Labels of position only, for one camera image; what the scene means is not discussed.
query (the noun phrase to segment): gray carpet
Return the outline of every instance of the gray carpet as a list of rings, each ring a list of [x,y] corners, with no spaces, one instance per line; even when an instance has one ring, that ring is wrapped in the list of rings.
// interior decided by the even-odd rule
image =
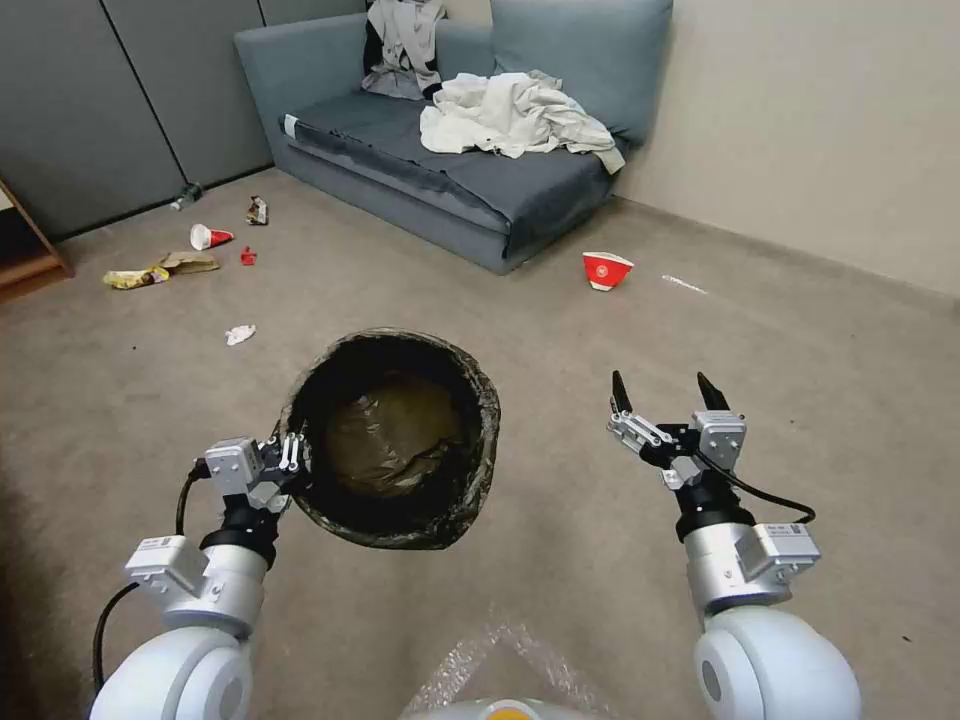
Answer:
[[[269,227],[243,224],[254,193]],[[216,251],[221,270],[126,293],[100,283],[186,249],[193,222],[237,232]],[[252,268],[239,263],[246,244]],[[592,291],[588,249],[637,267]],[[496,277],[275,170],[64,250],[76,278],[0,306],[6,717],[86,711],[97,613],[139,539],[172,531],[192,458],[263,436],[315,355],[379,325],[457,343],[496,383],[493,490],[464,539],[432,554],[351,546],[292,510],[254,648],[256,717],[395,718],[490,623],[522,625],[624,717],[705,717],[675,504],[605,432],[613,368],[661,421],[699,407],[704,370],[748,419],[744,478],[818,509],[825,557],[786,607],[849,658],[865,717],[956,717],[950,301],[626,203]],[[244,323],[256,336],[228,348],[224,330]],[[747,504],[763,520],[792,516]],[[188,533],[217,513],[199,487]],[[108,670],[159,630],[134,594],[108,630]],[[498,652],[464,693],[554,692]]]

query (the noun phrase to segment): black cable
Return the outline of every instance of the black cable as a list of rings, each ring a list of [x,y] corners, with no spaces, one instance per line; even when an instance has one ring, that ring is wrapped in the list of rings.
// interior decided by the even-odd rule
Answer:
[[[97,620],[97,629],[93,632],[93,688],[96,693],[103,689],[103,633],[107,629],[107,619],[117,603],[138,587],[140,587],[138,583],[130,583],[118,590],[110,598],[110,601],[104,605],[103,611],[100,613],[100,619]]]
[[[183,482],[180,489],[180,497],[177,498],[177,517],[176,534],[183,535],[183,516],[187,511],[187,496],[190,494],[190,487],[199,479],[210,477],[210,471],[207,469],[207,463],[203,458],[198,458],[193,465],[193,469],[187,473],[187,479]],[[103,635],[107,629],[107,620],[110,613],[123,598],[140,587],[139,583],[130,583],[118,590],[112,598],[103,606],[100,618],[97,620],[97,629],[93,632],[93,687],[95,694],[103,689]]]
[[[190,494],[191,486],[200,478],[195,474],[190,473],[187,475],[187,479],[183,481],[183,487],[180,488],[180,497],[177,498],[177,517],[175,521],[175,531],[174,535],[183,535],[183,516],[187,512],[187,496]]]
[[[773,493],[768,493],[765,490],[755,488],[753,485],[748,485],[729,470],[724,470],[699,450],[696,451],[696,455],[707,465],[707,467],[723,475],[727,482],[735,487],[740,488],[745,493],[749,493],[750,495],[760,498],[761,500],[765,500],[768,503],[773,503],[774,505],[779,505],[781,507],[790,508],[791,510],[804,513],[803,517],[801,517],[799,520],[795,520],[794,522],[806,525],[807,523],[813,522],[816,519],[817,513],[809,505],[804,505],[796,500],[788,500],[787,498],[782,498],[779,495],[774,495]]]
[[[183,517],[187,513],[187,496],[190,495],[190,488],[197,480],[208,477],[210,477],[210,470],[207,468],[207,461],[203,458],[194,460],[193,469],[187,473],[187,479],[183,481],[183,487],[180,488],[180,497],[177,498],[177,516],[174,521],[174,535],[185,534],[183,532]]]

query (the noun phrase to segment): red and white cup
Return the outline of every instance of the red and white cup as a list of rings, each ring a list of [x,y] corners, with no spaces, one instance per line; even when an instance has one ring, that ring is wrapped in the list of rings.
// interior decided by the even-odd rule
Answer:
[[[583,254],[583,267],[590,287],[607,292],[623,282],[633,263],[613,253],[588,252]]]
[[[197,252],[209,250],[231,240],[233,240],[233,233],[226,230],[211,230],[200,223],[190,228],[190,244]]]

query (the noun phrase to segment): trash bin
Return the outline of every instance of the trash bin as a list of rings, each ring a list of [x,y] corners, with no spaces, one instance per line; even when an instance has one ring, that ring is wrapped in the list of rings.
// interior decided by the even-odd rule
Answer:
[[[319,358],[278,428],[304,435],[295,500],[318,525],[369,547],[442,549],[490,491],[500,401],[455,345],[377,328]]]

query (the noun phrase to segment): sofa cushion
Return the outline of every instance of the sofa cushion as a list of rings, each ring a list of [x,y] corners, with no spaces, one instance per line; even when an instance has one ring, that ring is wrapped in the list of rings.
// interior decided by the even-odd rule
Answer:
[[[606,200],[613,179],[593,154],[566,150],[510,159],[479,150],[430,152],[425,103],[356,92],[278,118],[289,142],[422,202],[498,232],[507,253],[556,235]]]
[[[499,72],[542,70],[611,133],[646,140],[673,0],[492,0]]]

